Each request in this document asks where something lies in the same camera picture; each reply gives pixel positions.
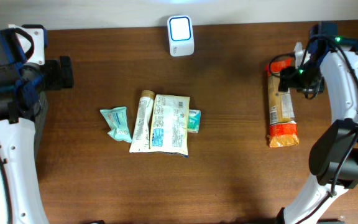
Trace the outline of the teal tissue pack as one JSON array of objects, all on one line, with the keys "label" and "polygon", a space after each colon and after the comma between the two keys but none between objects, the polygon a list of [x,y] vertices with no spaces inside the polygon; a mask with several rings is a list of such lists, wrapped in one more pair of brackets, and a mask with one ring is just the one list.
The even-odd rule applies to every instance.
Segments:
[{"label": "teal tissue pack", "polygon": [[189,133],[199,133],[201,123],[201,111],[189,110],[188,127]]}]

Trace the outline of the cream tube brown cap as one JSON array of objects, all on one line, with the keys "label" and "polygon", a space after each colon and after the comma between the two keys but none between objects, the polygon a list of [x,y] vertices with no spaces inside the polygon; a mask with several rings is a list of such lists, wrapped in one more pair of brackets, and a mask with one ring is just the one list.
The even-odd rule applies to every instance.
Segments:
[{"label": "cream tube brown cap", "polygon": [[129,152],[149,152],[150,130],[149,123],[154,106],[155,93],[143,90],[139,100],[134,134]]}]

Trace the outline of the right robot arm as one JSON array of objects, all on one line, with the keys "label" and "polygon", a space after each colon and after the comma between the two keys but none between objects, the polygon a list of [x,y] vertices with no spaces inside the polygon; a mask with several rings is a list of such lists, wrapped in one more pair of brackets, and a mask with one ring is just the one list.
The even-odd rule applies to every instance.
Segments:
[{"label": "right robot arm", "polygon": [[320,223],[340,196],[358,184],[358,40],[342,37],[337,24],[319,22],[305,47],[290,54],[295,65],[279,74],[279,91],[295,89],[312,100],[328,91],[331,125],[310,151],[310,175],[276,223]]}]

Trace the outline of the yellow snack bag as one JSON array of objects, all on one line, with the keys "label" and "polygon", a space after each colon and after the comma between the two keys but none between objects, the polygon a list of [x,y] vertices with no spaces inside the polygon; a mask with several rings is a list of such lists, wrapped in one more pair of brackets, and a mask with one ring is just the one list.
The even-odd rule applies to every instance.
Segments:
[{"label": "yellow snack bag", "polygon": [[150,130],[150,152],[188,157],[189,105],[189,96],[156,95]]}]

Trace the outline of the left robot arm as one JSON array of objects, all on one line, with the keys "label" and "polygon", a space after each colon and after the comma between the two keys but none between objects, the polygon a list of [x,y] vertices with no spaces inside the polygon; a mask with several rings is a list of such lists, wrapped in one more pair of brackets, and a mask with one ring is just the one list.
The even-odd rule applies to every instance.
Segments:
[{"label": "left robot arm", "polygon": [[0,223],[47,223],[35,168],[48,111],[46,93],[72,88],[71,59],[45,58],[47,30],[0,30]]}]

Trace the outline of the spaghetti pack orange ends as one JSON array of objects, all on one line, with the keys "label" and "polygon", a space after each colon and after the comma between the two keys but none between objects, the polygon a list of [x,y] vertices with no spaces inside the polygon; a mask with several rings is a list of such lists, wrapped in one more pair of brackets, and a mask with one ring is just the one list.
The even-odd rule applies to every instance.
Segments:
[{"label": "spaghetti pack orange ends", "polygon": [[298,145],[298,126],[295,122],[291,94],[278,90],[280,79],[269,72],[266,66],[269,111],[269,147],[287,147]]}]

